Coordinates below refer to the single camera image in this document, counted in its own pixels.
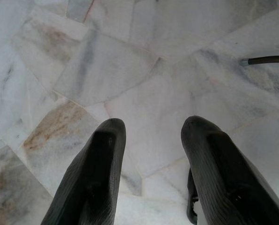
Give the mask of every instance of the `black hose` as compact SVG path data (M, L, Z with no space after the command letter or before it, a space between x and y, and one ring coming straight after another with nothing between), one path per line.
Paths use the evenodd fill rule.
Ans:
M241 61L241 64L243 66L253 65L253 64L264 64L264 63L279 63L279 55L244 59Z

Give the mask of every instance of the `marble floor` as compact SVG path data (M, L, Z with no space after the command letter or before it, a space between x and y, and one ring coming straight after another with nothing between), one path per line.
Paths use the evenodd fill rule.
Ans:
M116 225L187 225L191 115L279 197L279 0L0 0L0 224L37 225L107 118L126 124Z

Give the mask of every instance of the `black cable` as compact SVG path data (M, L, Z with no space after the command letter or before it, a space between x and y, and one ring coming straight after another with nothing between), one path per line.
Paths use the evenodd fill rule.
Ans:
M264 63L279 63L279 55L241 60L241 65L243 66Z

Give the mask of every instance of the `floor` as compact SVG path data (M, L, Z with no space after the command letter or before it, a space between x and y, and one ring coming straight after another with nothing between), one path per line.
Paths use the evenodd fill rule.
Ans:
M124 120L116 225L187 225L200 115L279 197L279 0L0 0L0 224L37 225L95 128Z

